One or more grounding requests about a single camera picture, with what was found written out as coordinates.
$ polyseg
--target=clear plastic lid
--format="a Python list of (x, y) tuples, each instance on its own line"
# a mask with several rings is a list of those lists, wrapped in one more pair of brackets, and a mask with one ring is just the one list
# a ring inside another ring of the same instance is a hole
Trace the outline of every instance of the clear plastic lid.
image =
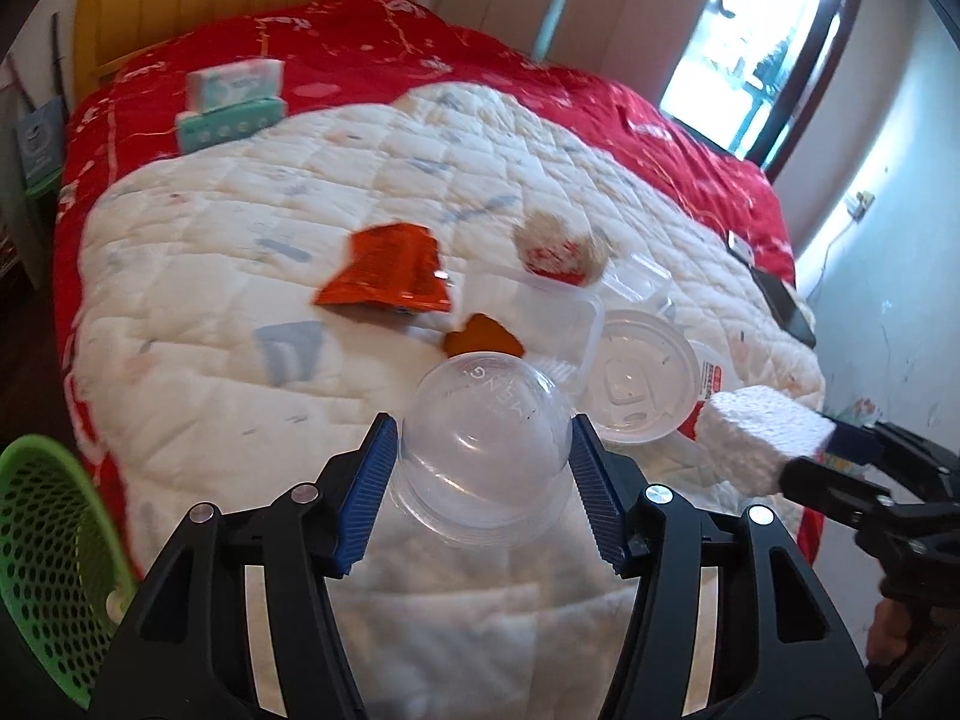
[(526, 349), (524, 360), (575, 398), (587, 386), (603, 303), (580, 287), (525, 271), (472, 263), (464, 284), (463, 317), (486, 314)]
[(570, 495), (571, 415), (556, 385), (516, 357), (454, 357), (416, 389), (392, 495), (448, 541), (531, 541)]
[(672, 325), (642, 311), (610, 311), (580, 405), (603, 440), (651, 442), (690, 415), (699, 384), (697, 357)]

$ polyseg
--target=label on container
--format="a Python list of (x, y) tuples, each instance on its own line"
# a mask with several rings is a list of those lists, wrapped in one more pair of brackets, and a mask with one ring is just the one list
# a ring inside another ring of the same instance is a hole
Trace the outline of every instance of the label on container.
[(695, 428), (700, 418), (700, 411), (703, 410), (704, 403), (710, 399), (710, 396), (721, 389), (723, 389), (723, 368), (715, 362), (700, 361), (700, 393), (697, 395), (697, 405), (693, 407), (690, 416), (677, 428), (681, 434), (690, 440), (697, 440)]

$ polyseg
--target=window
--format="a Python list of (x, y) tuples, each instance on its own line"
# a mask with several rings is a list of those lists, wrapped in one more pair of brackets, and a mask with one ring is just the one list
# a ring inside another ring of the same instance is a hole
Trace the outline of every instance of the window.
[(707, 0), (661, 108), (717, 151), (784, 167), (862, 0)]

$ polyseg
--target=green tissue package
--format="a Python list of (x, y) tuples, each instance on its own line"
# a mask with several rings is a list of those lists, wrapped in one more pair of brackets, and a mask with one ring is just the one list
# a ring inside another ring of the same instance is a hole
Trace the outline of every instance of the green tissue package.
[(282, 122), (287, 103), (280, 98), (251, 100), (209, 113), (184, 111), (176, 114), (176, 142), (181, 153), (189, 154), (218, 143), (248, 138), (254, 132)]

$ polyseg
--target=food wrapper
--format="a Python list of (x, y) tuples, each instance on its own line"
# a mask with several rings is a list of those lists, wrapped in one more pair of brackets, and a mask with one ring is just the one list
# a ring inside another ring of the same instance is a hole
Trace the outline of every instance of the food wrapper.
[(514, 228), (514, 246), (531, 274), (577, 287), (597, 281), (611, 254), (597, 231), (576, 233), (567, 220), (546, 211), (534, 211)]
[(366, 303), (410, 314), (449, 312), (448, 276), (437, 240), (426, 227), (396, 223), (350, 236), (350, 263), (313, 302), (318, 306)]

